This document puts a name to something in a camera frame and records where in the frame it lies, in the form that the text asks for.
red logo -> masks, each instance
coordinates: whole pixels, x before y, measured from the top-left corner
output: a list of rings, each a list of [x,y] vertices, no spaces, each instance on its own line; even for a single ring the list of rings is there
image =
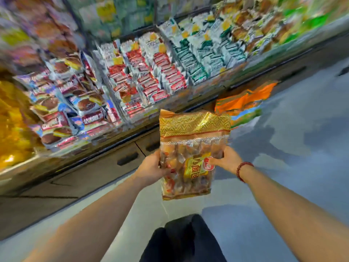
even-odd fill
[[[213,169],[215,169],[215,166],[212,166],[208,163],[208,160],[210,158],[213,158],[212,156],[210,157],[206,157],[204,160],[203,160],[203,168],[207,171],[212,171]]]

person's right hand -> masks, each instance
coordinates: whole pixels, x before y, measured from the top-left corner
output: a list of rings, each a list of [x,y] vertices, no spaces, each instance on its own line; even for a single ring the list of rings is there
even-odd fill
[[[229,146],[225,147],[224,157],[222,159],[210,158],[208,161],[209,164],[220,166],[233,174],[236,174],[236,170],[242,162],[243,160],[239,154]]]

red bracelet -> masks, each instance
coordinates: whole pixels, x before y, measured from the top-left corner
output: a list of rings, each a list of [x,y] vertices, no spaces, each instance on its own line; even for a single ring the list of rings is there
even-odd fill
[[[236,169],[236,176],[238,177],[238,179],[240,179],[240,181],[242,181],[242,182],[244,182],[244,183],[245,183],[245,181],[243,181],[243,179],[240,177],[240,169],[241,169],[245,164],[248,164],[249,166],[253,166],[253,167],[254,167],[254,165],[253,165],[252,163],[250,163],[250,162],[243,162],[243,163],[241,163],[241,164],[238,166],[238,169]]]

black pants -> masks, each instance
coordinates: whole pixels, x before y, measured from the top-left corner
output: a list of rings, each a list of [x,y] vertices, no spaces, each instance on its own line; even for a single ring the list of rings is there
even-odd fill
[[[189,215],[153,233],[140,262],[226,262],[203,218]]]

white floor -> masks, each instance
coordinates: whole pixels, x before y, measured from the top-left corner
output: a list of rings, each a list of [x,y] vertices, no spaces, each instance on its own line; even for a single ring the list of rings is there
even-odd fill
[[[232,144],[244,160],[349,224],[349,74],[335,78],[347,63],[266,101],[255,127]],[[192,213],[203,216],[228,262],[296,261],[248,187],[222,169],[215,179],[210,195],[175,201],[162,201],[159,182],[144,189],[103,262],[137,262],[156,228]],[[122,181],[3,241],[0,261],[20,262],[60,224]]]

